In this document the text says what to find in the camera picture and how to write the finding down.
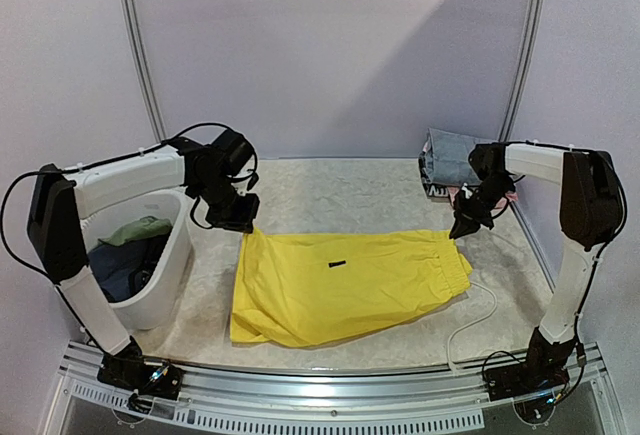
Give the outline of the grey button-up shirt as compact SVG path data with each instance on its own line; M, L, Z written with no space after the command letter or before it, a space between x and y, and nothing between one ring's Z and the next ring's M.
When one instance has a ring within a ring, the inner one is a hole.
M469 155L486 139L430 128L425 152L427 180L443 186L480 184L469 163Z

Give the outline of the yellow shorts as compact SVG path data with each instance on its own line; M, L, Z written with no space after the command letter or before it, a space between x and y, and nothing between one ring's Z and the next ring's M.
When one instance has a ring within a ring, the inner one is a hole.
M445 231L244 236L235 344L308 348L413 321L463 294L472 267Z

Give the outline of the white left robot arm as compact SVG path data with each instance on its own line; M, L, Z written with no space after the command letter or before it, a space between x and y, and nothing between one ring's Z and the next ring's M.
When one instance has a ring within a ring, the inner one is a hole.
M252 232L257 163L245 136L226 128L208 144L177 136L108 161L37 172L28 238L80 324L113 356L109 370L126 388L141 388L149 378L146 363L125 351L133 332L162 325L179 296L192 250L188 211L203 202L206 228ZM111 302L88 253L100 237L145 215L170 220L168 240L142 290Z

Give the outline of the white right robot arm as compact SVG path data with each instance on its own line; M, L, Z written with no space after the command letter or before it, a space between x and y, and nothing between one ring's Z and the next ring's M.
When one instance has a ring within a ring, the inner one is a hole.
M626 223L626 195L611 155L529 141L494 142L476 145L468 161L480 184L456 195L451 239L483 227L491 230L492 210L516 189L517 176L559 186L563 256L551 301L535 334L549 347L573 341L601 255Z

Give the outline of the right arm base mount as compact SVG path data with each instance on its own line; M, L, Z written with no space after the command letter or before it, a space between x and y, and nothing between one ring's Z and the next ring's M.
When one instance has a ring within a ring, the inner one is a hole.
M511 356L510 352L499 351L489 355L481 366L481 376L491 401L517 398L539 392L549 393L547 405L558 404L572 393L569 371L566 368L569 356L576 352L581 371L577 384L581 382L586 366L584 344L577 338L565 343L531 339L524 361L515 358L509 365L489 367L488 362L498 354Z

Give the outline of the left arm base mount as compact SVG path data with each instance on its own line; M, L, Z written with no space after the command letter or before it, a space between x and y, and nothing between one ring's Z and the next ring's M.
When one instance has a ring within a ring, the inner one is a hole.
M184 375L185 371L169 360L144 355L131 339L117 354L104 353L97 379L138 395L177 400Z

